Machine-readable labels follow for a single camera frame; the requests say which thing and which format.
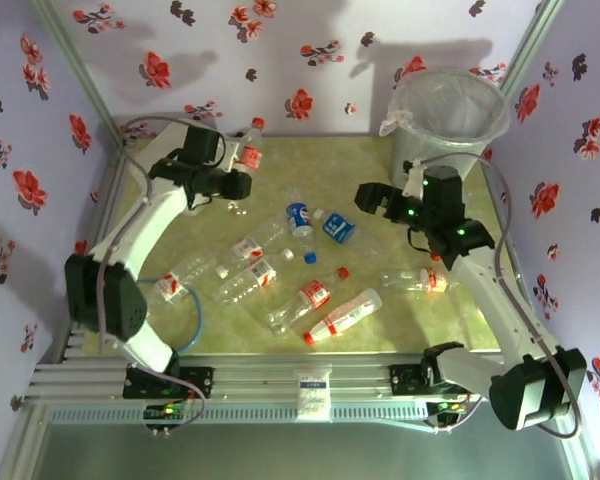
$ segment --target small white packet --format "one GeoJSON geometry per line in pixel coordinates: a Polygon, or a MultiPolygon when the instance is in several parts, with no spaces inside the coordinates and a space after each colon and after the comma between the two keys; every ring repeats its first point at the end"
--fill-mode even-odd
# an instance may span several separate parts
{"type": "Polygon", "coordinates": [[[331,368],[298,372],[298,421],[331,421],[331,368]]]}

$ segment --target black bracket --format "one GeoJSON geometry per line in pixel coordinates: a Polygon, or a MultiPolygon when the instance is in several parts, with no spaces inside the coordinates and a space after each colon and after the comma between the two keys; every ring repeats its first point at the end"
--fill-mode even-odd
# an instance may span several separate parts
{"type": "MultiPolygon", "coordinates": [[[[180,367],[177,378],[194,384],[205,398],[211,397],[213,389],[213,368],[211,367],[180,367]]],[[[128,400],[136,399],[185,399],[189,396],[186,387],[180,384],[160,380],[137,368],[128,367],[124,382],[122,397],[128,400]]]]}
{"type": "Polygon", "coordinates": [[[467,390],[450,383],[430,385],[419,363],[389,365],[389,382],[394,397],[413,395],[463,395],[467,390]]]}

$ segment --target blue cable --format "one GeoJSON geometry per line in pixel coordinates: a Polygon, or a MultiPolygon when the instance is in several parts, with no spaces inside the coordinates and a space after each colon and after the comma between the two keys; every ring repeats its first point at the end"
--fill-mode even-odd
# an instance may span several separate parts
{"type": "MultiPolygon", "coordinates": [[[[145,280],[138,280],[138,283],[156,283],[157,281],[158,281],[157,279],[151,278],[151,279],[145,279],[145,280]]],[[[187,289],[187,291],[191,294],[191,296],[193,297],[193,299],[196,302],[196,310],[198,311],[198,329],[196,330],[196,333],[194,333],[191,340],[189,340],[189,343],[187,343],[184,347],[181,347],[178,350],[176,350],[178,352],[178,354],[184,353],[186,350],[191,348],[198,341],[198,338],[200,337],[200,333],[202,332],[202,323],[203,323],[203,319],[204,319],[204,315],[202,314],[202,302],[200,302],[200,297],[198,297],[198,294],[196,293],[196,291],[189,285],[184,285],[184,288],[187,289]]]]}

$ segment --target plastic bag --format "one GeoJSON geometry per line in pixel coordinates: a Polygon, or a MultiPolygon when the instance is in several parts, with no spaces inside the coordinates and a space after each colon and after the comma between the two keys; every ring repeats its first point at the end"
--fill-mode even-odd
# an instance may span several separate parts
{"type": "Polygon", "coordinates": [[[468,71],[439,68],[409,73],[398,82],[380,136],[401,127],[463,147],[486,144],[508,126],[500,90],[468,71]]]}

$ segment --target cable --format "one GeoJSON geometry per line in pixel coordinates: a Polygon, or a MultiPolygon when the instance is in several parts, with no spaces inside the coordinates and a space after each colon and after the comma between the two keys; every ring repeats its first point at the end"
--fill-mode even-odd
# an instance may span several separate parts
{"type": "MultiPolygon", "coordinates": [[[[151,278],[138,280],[138,283],[156,283],[157,281],[157,279],[151,278]]],[[[193,334],[193,337],[191,337],[191,340],[189,340],[189,343],[187,343],[184,347],[180,347],[178,350],[176,350],[180,355],[186,352],[198,341],[198,338],[200,338],[200,333],[202,332],[202,323],[204,322],[204,315],[202,313],[202,302],[200,301],[200,297],[193,289],[193,287],[190,287],[189,285],[183,286],[187,289],[187,291],[191,294],[191,296],[196,302],[196,310],[198,311],[198,328],[196,329],[196,333],[193,334]]]]}
{"type": "Polygon", "coordinates": [[[536,341],[536,343],[538,344],[538,346],[540,347],[540,349],[542,350],[544,355],[547,357],[549,364],[551,365],[553,370],[556,372],[556,375],[558,376],[558,380],[560,381],[562,388],[564,388],[564,391],[567,394],[567,397],[569,398],[569,402],[571,403],[571,407],[573,408],[573,416],[575,419],[575,426],[573,427],[573,431],[570,433],[566,433],[566,434],[551,430],[548,427],[545,427],[544,425],[538,425],[538,427],[541,430],[545,431],[546,433],[548,433],[556,438],[560,438],[562,440],[570,440],[570,439],[576,438],[576,437],[578,437],[578,435],[580,435],[580,432],[582,431],[582,413],[580,412],[580,407],[578,406],[578,399],[576,398],[575,394],[573,393],[573,390],[571,389],[571,385],[569,385],[569,381],[567,380],[566,375],[562,371],[562,368],[560,368],[558,361],[553,357],[553,354],[549,350],[549,347],[547,347],[547,344],[542,339],[542,336],[540,335],[540,332],[538,332],[538,330],[536,329],[535,325],[533,324],[533,321],[525,313],[524,309],[522,308],[522,305],[520,305],[520,303],[518,303],[518,300],[515,298],[513,292],[509,289],[509,286],[507,285],[507,282],[505,281],[504,276],[503,276],[502,260],[500,257],[502,256],[502,249],[504,248],[504,244],[507,239],[507,235],[509,235],[509,230],[511,228],[511,220],[513,217],[513,202],[511,201],[512,197],[511,197],[511,191],[509,190],[509,185],[507,184],[507,181],[505,180],[504,175],[502,174],[500,169],[497,168],[492,163],[490,163],[489,161],[487,161],[482,155],[478,155],[477,153],[470,153],[470,152],[445,153],[444,155],[437,155],[435,157],[431,157],[426,160],[423,160],[421,163],[422,164],[432,163],[432,162],[436,162],[438,160],[442,160],[442,159],[445,159],[445,158],[448,158],[448,157],[451,157],[454,155],[469,155],[470,157],[476,158],[482,164],[491,168],[496,173],[500,182],[502,182],[505,194],[506,194],[507,198],[509,199],[509,201],[506,203],[506,205],[507,205],[507,221],[505,223],[504,229],[502,230],[502,236],[500,237],[500,240],[498,241],[498,244],[496,245],[496,250],[494,253],[495,272],[496,272],[496,278],[498,280],[498,285],[500,285],[500,287],[504,290],[505,294],[509,298],[509,301],[513,304],[513,306],[517,310],[518,314],[520,315],[520,318],[522,318],[522,321],[524,322],[526,327],[529,329],[529,333],[531,333],[533,339],[536,341]]]}
{"type": "Polygon", "coordinates": [[[154,377],[159,378],[160,380],[164,380],[167,382],[172,382],[172,383],[177,383],[178,385],[182,385],[183,387],[188,388],[191,392],[195,393],[200,398],[200,402],[201,402],[200,410],[186,422],[181,423],[177,427],[171,428],[169,430],[169,433],[173,433],[176,430],[180,430],[181,428],[190,426],[204,414],[205,408],[207,406],[207,399],[204,396],[204,393],[202,393],[202,390],[200,390],[198,387],[196,387],[193,383],[187,382],[186,380],[182,380],[180,378],[172,377],[170,375],[165,375],[164,373],[156,372],[154,370],[151,370],[150,368],[146,368],[142,365],[139,365],[138,363],[132,363],[131,366],[133,368],[137,368],[138,370],[142,370],[143,372],[148,373],[149,375],[153,375],[154,377]]]}
{"type": "MultiPolygon", "coordinates": [[[[142,122],[144,120],[166,120],[171,123],[179,123],[186,127],[190,127],[190,126],[194,125],[191,122],[188,122],[186,120],[181,120],[179,118],[170,118],[170,117],[165,117],[163,115],[143,115],[141,117],[136,117],[132,120],[129,120],[127,123],[122,125],[121,129],[124,130],[126,128],[129,128],[129,126],[133,125],[134,123],[142,122]]],[[[223,145],[225,146],[225,152],[226,152],[226,143],[224,141],[224,136],[222,136],[222,141],[223,141],[223,145]]],[[[118,233],[113,237],[113,240],[111,240],[111,243],[109,244],[109,247],[107,248],[107,251],[105,252],[104,256],[102,257],[102,260],[100,261],[100,266],[98,267],[98,273],[96,275],[96,309],[98,312],[98,329],[100,330],[99,340],[98,340],[98,353],[100,353],[100,354],[102,354],[102,352],[104,351],[105,335],[106,335],[106,331],[107,331],[107,315],[106,315],[105,306],[104,306],[104,272],[107,268],[107,265],[109,264],[109,260],[111,259],[111,256],[113,255],[115,250],[118,248],[118,245],[120,244],[120,240],[122,240],[124,235],[129,231],[129,229],[135,223],[135,221],[138,219],[138,217],[142,214],[142,212],[144,212],[145,208],[147,208],[147,205],[149,204],[149,201],[151,199],[151,194],[153,193],[153,185],[151,184],[151,179],[149,178],[149,174],[142,167],[142,165],[140,165],[136,161],[136,159],[133,158],[133,156],[125,150],[124,145],[122,147],[122,156],[129,163],[131,163],[134,167],[136,167],[138,169],[138,171],[142,174],[142,176],[145,179],[146,191],[145,191],[144,197],[142,198],[142,202],[140,203],[140,205],[138,205],[138,208],[136,209],[136,211],[133,212],[133,214],[129,217],[129,219],[124,224],[122,224],[118,233]]]]}

